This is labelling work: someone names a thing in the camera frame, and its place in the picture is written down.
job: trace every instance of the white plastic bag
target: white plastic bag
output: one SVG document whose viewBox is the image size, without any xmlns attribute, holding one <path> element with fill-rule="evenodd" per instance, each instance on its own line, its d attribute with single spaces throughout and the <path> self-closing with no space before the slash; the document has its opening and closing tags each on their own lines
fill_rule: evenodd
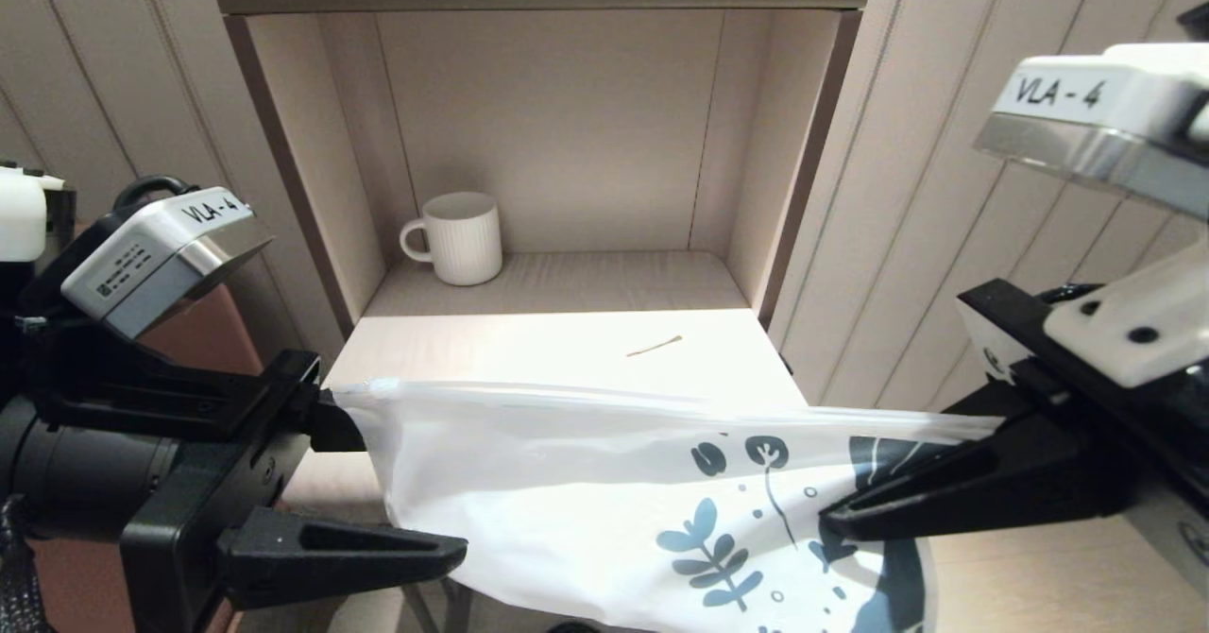
<svg viewBox="0 0 1209 633">
<path fill-rule="evenodd" d="M 469 540 L 457 581 L 652 631 L 931 629 L 922 544 L 852 544 L 818 511 L 999 423 L 523 384 L 335 391 L 392 522 Z"/>
</svg>

